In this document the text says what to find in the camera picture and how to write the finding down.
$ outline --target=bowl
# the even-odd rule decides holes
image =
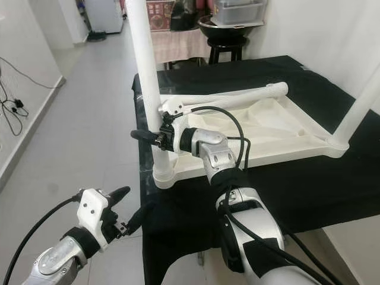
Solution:
[[[204,35],[211,39],[225,39],[247,35],[253,27],[237,26],[233,28],[218,27],[211,21],[212,15],[199,18],[198,25]]]

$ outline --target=floor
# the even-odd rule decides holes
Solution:
[[[129,185],[132,191],[116,206],[125,219],[140,205],[138,145],[129,136],[135,128],[131,84],[137,67],[128,22],[121,35],[87,43],[74,61],[66,85],[0,193],[0,280],[31,225],[79,188],[110,192]],[[37,231],[23,250],[11,285],[21,284],[38,254],[77,224],[76,210],[76,204],[65,207]],[[139,230],[113,242],[90,261],[74,284],[144,284],[141,234]],[[326,260],[322,247],[307,235]],[[178,260],[163,284],[243,285],[245,281],[226,268],[219,249],[212,249],[206,252],[203,267],[195,254]]]
[[[85,45],[79,44],[70,49],[53,49],[52,54],[62,75],[67,78],[79,57],[84,51]]]

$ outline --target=table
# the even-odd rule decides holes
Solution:
[[[151,36],[157,64],[210,56],[207,38],[199,28],[188,31],[155,31]]]
[[[333,132],[354,99],[288,56],[160,71],[164,94],[211,94],[285,81],[288,97]],[[137,127],[147,129],[138,76],[132,86]],[[144,222],[145,283],[162,282],[178,258],[219,247],[214,201],[205,177],[160,191],[151,177],[150,146],[139,142],[141,203],[157,203]],[[319,156],[249,169],[249,181],[275,219],[293,232],[380,214],[380,116],[370,111],[340,159]]]

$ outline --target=white pipe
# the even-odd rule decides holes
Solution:
[[[179,99],[183,105],[195,105],[201,103],[210,103],[231,100],[232,103],[239,102],[248,103],[251,101],[257,101],[264,98],[277,98],[285,96],[288,93],[288,86],[285,82],[268,84],[266,87],[247,89],[247,90],[238,90],[231,92],[215,93],[210,95],[168,95],[161,94],[161,102],[165,102],[171,97],[175,96]]]
[[[349,141],[357,127],[380,95],[380,64],[370,77],[360,97],[341,121],[335,133],[328,142],[337,148],[348,148]]]
[[[222,93],[214,93],[214,94],[208,94],[208,95],[192,95],[192,94],[161,94],[161,102],[165,102],[167,99],[176,96],[184,105],[195,105],[200,103],[208,103],[220,99],[228,99],[230,96],[237,96],[241,94],[245,94],[247,92],[251,91],[257,91],[261,90],[265,87],[260,88],[252,88],[252,89],[246,89],[246,90],[236,90],[236,91],[230,91],[230,92],[222,92]]]
[[[160,89],[152,39],[150,36],[146,2],[145,0],[127,0],[126,7],[128,10],[129,25],[131,26],[132,41],[138,74],[140,76],[148,128],[152,132],[158,132],[162,124],[162,119],[158,111],[161,105]],[[161,151],[159,148],[152,146],[152,155],[154,160],[153,176],[156,185],[160,187],[160,182],[173,180],[174,171],[170,165],[167,151]],[[165,185],[167,188],[172,186],[167,183]]]
[[[252,101],[257,101],[265,98],[276,98],[285,96],[288,93],[288,86],[285,82],[269,84],[265,88],[259,90],[250,91],[241,95],[232,96],[213,101],[211,104],[219,108],[233,108],[238,107],[244,104],[247,104]],[[187,106],[186,108],[196,108],[210,105],[210,103],[196,104],[192,106]]]

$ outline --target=black stool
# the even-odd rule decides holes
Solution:
[[[231,61],[241,61],[243,46],[246,43],[247,39],[245,37],[208,39],[207,44],[211,46],[208,64],[217,64],[219,62],[219,53],[221,52],[231,52]]]

